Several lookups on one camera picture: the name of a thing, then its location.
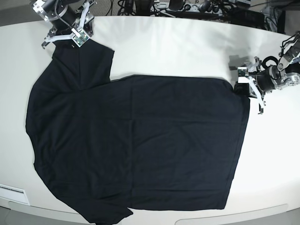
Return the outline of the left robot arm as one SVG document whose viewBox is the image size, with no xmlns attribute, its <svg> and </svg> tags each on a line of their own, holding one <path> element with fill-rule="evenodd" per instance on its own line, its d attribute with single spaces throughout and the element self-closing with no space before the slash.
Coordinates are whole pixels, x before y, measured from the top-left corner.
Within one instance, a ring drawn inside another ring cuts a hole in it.
<svg viewBox="0 0 300 225">
<path fill-rule="evenodd" d="M 264 60 L 255 57 L 254 64 L 237 68 L 238 80 L 234 91 L 259 104 L 259 114 L 263 114 L 266 93 L 282 90 L 300 83 L 300 32 L 284 40 L 277 59 L 269 56 Z"/>
</svg>

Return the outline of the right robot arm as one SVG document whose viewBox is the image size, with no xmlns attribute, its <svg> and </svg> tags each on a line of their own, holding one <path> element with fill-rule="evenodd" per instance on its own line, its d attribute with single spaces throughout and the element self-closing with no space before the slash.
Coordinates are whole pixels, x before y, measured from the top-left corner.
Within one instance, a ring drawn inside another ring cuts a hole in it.
<svg viewBox="0 0 300 225">
<path fill-rule="evenodd" d="M 94 0 L 85 0 L 82 5 L 73 10 L 70 6 L 76 0 L 32 0 L 30 6 L 45 22 L 52 24 L 42 48 L 56 41 L 71 40 L 77 47 L 85 44 L 94 34 L 94 15 L 90 7 L 96 4 Z"/>
</svg>

